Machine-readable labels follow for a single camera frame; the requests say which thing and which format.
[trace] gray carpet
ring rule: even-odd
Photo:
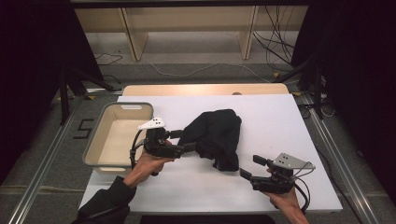
[[[131,84],[257,83],[266,82],[263,79],[268,81],[274,80],[274,70],[265,64],[243,65],[245,67],[230,64],[215,64],[211,67],[208,67],[208,64],[155,65],[163,73],[182,76],[188,75],[186,77],[160,75],[150,64],[107,65],[101,66],[101,69],[105,75],[106,83],[115,87],[125,87]],[[296,82],[293,82],[293,80],[296,79],[287,81],[287,83],[290,83],[288,85],[290,91],[297,90],[295,86]],[[90,82],[85,82],[85,85],[87,88],[97,88],[97,86]],[[93,121],[84,123],[84,128],[93,128],[104,106],[115,101],[117,101],[117,96],[115,95],[96,96],[93,100],[84,100],[78,106],[66,138],[50,167],[41,190],[35,198],[24,223],[70,223],[75,217],[83,191],[92,171],[90,167],[82,162],[82,153],[88,144],[88,140],[75,138],[86,133],[79,131],[78,126],[83,119],[93,119]],[[297,97],[296,103],[300,104],[301,102],[301,97]],[[8,221],[15,205],[24,193],[26,186],[29,185],[60,127],[61,105],[57,101],[57,96],[55,96],[51,107],[52,109],[49,110],[47,118],[43,121],[39,132],[37,132],[31,148],[21,155],[0,190],[0,223],[6,223]],[[318,150],[330,159],[313,120],[305,119],[304,121]],[[342,149],[343,156],[348,161],[349,167],[356,176],[381,223],[396,223],[396,208],[394,204],[381,188],[364,158],[356,154],[356,146],[353,139],[349,136],[342,119],[335,115],[331,118],[325,118],[325,122],[337,146]],[[333,164],[330,169],[332,169],[334,181],[350,200],[347,189],[337,169]],[[340,191],[338,189],[336,191],[339,193],[339,198],[344,205],[343,211],[334,214],[308,213],[307,217],[311,223],[359,223],[354,217],[351,208],[347,205],[346,200],[341,196]],[[276,223],[287,223],[279,213],[271,214],[271,216],[276,220]],[[138,223],[138,221],[139,216],[130,215],[126,223],[134,224]]]

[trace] person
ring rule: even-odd
[[[152,173],[159,173],[164,165],[170,161],[174,161],[174,159],[154,157],[143,151],[134,169],[125,178],[117,176],[109,189],[98,190],[78,210],[78,218],[73,224],[124,223],[125,218],[130,213],[128,204],[136,193],[137,185],[146,181]],[[270,198],[270,202],[281,211],[290,223],[308,223],[308,220],[300,209],[294,188],[285,194],[268,192],[263,192],[263,194]]]

